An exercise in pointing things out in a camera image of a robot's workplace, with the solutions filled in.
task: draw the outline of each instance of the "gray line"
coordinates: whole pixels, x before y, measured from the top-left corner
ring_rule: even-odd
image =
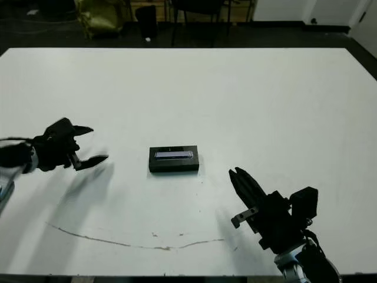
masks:
[[[79,238],[82,238],[82,239],[87,239],[87,240],[91,240],[91,241],[97,241],[97,242],[102,242],[102,243],[110,243],[110,244],[113,244],[113,245],[118,245],[118,246],[126,246],[128,248],[139,248],[139,249],[160,249],[162,251],[170,251],[172,249],[184,249],[184,248],[187,248],[188,246],[193,246],[193,245],[198,245],[200,243],[210,243],[210,242],[221,242],[221,241],[224,241],[224,239],[214,239],[214,240],[209,240],[209,241],[200,241],[200,242],[195,242],[195,243],[189,243],[187,245],[184,245],[184,246],[155,246],[155,247],[151,247],[151,246],[134,246],[134,245],[129,245],[127,243],[119,243],[119,242],[114,242],[114,241],[109,241],[109,240],[105,240],[105,239],[99,239],[99,238],[93,238],[93,237],[89,237],[89,236],[85,236],[85,235],[80,235],[80,234],[76,234],[76,233],[72,233],[70,231],[67,231],[63,228],[60,228],[60,227],[57,227],[53,224],[50,224],[48,222],[46,222],[46,224],[54,229],[57,229],[63,233],[66,233],[66,234],[69,234],[71,236],[76,236],[76,237],[79,237]]]

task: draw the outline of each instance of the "chair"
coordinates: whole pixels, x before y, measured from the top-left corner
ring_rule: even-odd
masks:
[[[184,14],[184,22],[187,25],[187,14],[186,12],[192,12],[197,14],[203,15],[210,15],[211,22],[213,22],[213,15],[216,15],[216,24],[219,23],[220,11],[221,7],[224,4],[224,0],[171,0],[174,8],[174,29],[173,35],[171,38],[171,46],[174,45],[174,40],[176,38],[176,30],[177,30],[177,19],[178,19],[178,11],[183,11]],[[228,10],[228,30],[229,30],[229,23],[230,23],[230,4],[231,0],[229,0],[229,10]]]

